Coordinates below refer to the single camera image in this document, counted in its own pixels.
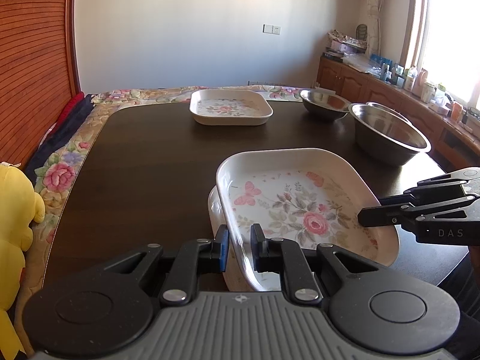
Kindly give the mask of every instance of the round black knob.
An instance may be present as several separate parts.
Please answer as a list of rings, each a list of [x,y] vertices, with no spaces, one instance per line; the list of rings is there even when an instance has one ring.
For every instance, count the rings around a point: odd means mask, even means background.
[[[85,325],[94,323],[110,314],[112,300],[100,292],[81,291],[60,299],[55,311],[67,322]]]
[[[377,317],[393,323],[417,321],[427,311],[422,298],[405,291],[377,294],[371,299],[370,308]]]
[[[429,283],[385,268],[344,280],[328,314],[345,338],[362,347],[418,355],[442,347],[457,329],[455,300]]]
[[[85,271],[45,287],[23,311],[36,350],[94,358],[130,344],[153,318],[148,295],[127,274]]]

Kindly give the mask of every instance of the stainless steel bowl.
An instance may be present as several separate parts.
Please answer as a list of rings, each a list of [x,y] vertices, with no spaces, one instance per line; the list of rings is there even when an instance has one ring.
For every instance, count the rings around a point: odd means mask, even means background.
[[[396,167],[420,152],[429,152],[430,142],[417,128],[392,113],[362,103],[352,104],[355,140],[372,157]]]
[[[377,107],[377,108],[380,108],[384,111],[390,112],[391,114],[394,114],[395,116],[398,116],[400,119],[403,119],[407,123],[411,124],[411,122],[406,117],[404,117],[404,115],[400,114],[400,112],[397,112],[392,108],[387,107],[386,105],[376,103],[376,102],[373,102],[373,101],[368,101],[368,102],[366,102],[366,104],[369,105],[370,107]]]
[[[303,89],[300,91],[300,97],[307,111],[323,121],[333,122],[349,113],[351,103],[343,97],[332,94],[332,91]]]

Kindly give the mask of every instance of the white wall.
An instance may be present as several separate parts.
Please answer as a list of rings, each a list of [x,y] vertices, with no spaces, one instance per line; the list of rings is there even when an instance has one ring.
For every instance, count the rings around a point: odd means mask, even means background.
[[[368,25],[367,20],[368,20],[368,17],[367,17],[367,0],[360,0],[360,12],[358,14],[358,23]]]
[[[380,12],[381,54],[395,62],[400,60],[402,54],[409,3],[410,0],[384,0]]]
[[[355,34],[359,0],[75,0],[84,92],[248,80],[309,86],[326,33]],[[280,35],[262,33],[281,26]]]

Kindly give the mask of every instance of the stacked items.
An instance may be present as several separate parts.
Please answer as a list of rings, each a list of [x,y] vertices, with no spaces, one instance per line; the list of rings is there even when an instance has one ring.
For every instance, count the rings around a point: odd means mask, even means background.
[[[342,63],[345,55],[364,54],[367,49],[367,42],[349,37],[337,30],[328,32],[328,44],[323,56]]]

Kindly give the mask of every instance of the red cloth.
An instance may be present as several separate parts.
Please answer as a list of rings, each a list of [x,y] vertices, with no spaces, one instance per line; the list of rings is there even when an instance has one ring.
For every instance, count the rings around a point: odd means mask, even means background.
[[[63,108],[62,112],[60,113],[57,122],[55,124],[55,127],[52,128],[52,131],[49,132],[49,134],[46,136],[46,138],[51,137],[55,131],[59,129],[59,127],[63,124],[71,110],[77,105],[77,103],[81,102],[85,98],[85,93],[80,92],[78,95],[76,95],[73,99],[71,99]]]

